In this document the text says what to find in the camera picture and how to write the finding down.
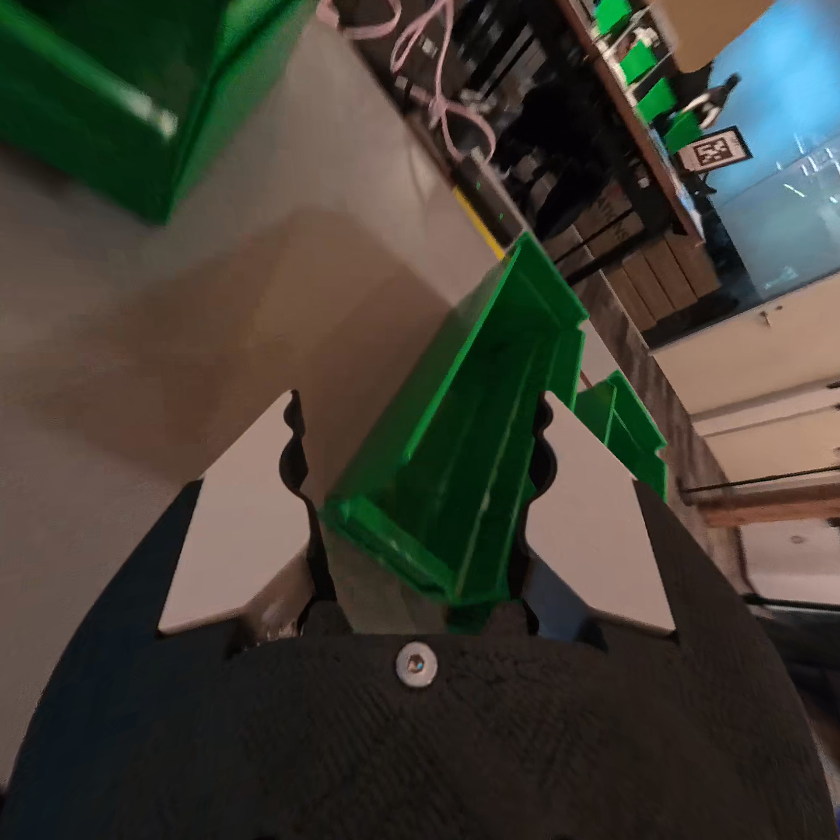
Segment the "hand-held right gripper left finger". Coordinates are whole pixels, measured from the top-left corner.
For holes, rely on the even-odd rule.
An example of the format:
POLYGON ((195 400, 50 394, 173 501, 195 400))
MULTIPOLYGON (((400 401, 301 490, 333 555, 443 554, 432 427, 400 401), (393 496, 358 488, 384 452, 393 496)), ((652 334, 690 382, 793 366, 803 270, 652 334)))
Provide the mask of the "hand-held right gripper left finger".
POLYGON ((205 470, 159 634, 233 621, 252 637, 302 630, 337 601, 308 477, 298 391, 283 392, 205 470))

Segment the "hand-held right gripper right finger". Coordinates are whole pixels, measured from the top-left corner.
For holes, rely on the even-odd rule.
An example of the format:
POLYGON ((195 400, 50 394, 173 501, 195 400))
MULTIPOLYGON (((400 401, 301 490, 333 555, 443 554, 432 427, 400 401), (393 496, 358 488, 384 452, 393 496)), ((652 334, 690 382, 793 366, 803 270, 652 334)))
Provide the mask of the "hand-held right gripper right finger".
POLYGON ((521 598, 536 634, 570 643, 598 621, 655 637, 676 630, 632 473, 551 392, 535 428, 537 490, 521 545, 521 598))

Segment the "stack of brown cardboard boxes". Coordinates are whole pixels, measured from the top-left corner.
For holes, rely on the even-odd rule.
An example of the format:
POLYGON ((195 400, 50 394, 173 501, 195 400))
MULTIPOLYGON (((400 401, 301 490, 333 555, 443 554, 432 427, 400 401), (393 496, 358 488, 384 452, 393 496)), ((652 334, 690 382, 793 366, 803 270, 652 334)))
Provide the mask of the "stack of brown cardboard boxes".
MULTIPOLYGON (((547 244, 565 277, 644 231, 620 185, 610 181, 592 205, 547 244)), ((711 302, 721 283, 706 248, 672 229, 602 269, 623 309, 641 332, 698 304, 711 302)))

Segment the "yellow tape strip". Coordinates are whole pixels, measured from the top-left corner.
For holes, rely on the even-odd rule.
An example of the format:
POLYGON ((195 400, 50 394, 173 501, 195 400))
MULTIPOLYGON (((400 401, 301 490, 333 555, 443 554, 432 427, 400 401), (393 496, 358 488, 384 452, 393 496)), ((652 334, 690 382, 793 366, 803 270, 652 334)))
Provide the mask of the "yellow tape strip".
POLYGON ((504 260, 506 250, 499 244, 496 236, 491 233, 488 226, 478 215, 474 207, 470 204, 466 195, 457 186, 453 187, 452 195, 454 196, 458 205, 461 207, 461 209, 467 216, 468 220, 471 222, 473 228, 477 231, 479 236, 482 237, 483 241, 486 243, 486 245, 491 250, 493 255, 497 258, 497 260, 504 260))

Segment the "black white marker sign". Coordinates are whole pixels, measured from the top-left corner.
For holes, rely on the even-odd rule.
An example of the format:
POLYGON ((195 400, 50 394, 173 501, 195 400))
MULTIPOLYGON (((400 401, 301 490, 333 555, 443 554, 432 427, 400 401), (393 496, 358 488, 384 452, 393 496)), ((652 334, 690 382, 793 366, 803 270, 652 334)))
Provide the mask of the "black white marker sign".
POLYGON ((688 143, 678 150, 676 157, 685 172, 703 175, 749 161, 753 153, 740 129, 733 125, 688 143))

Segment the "glass partition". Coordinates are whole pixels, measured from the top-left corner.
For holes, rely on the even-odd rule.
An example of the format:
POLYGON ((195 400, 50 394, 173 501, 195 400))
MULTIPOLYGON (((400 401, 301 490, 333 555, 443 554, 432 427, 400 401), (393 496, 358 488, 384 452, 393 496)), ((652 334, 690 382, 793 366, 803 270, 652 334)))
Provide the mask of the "glass partition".
POLYGON ((721 116, 752 158, 715 171, 712 202, 766 301, 838 271, 839 2, 774 3, 725 48, 721 116))

